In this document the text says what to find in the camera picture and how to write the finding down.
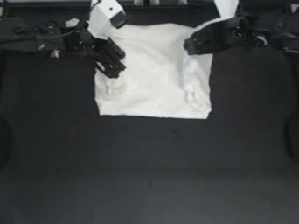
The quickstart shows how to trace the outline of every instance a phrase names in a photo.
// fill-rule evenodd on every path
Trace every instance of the dark work surface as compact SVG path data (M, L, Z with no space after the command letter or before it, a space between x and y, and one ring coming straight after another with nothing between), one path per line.
M206 121L99 116L79 59L11 56L5 77L0 223L298 223L295 84L279 52L215 57Z

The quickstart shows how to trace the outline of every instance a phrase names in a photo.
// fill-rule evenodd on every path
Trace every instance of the black cable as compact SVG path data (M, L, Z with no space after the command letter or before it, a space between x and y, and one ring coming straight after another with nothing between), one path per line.
M94 3L94 5L91 6L91 9L90 9L90 12L89 12L89 15L87 15L87 19L89 19L89 17L90 17L91 12L93 12L94 9L95 9L95 7L97 7L101 3L102 3L102 0L98 0L98 2ZM83 20L79 21L78 26L77 26L77 28L75 28L73 31L70 31L70 32L67 32L67 33L63 33L62 35L58 35L58 36L51 36L51 37L43 37L43 36L41 36L41 37L38 37L38 38L39 38L39 39L59 39L59 38L65 38L65 37L70 36L70 35L71 35L74 32L77 32L77 31L81 29L81 27L85 25L85 20L86 20L86 19L83 19Z

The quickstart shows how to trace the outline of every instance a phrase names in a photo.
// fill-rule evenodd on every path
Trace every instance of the white cloth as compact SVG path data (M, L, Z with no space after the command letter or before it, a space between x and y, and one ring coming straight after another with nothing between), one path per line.
M97 102L102 115L206 119L211 112L213 55L189 56L185 40L198 28L178 24L126 25L109 36L126 51L126 71L110 79L98 71Z

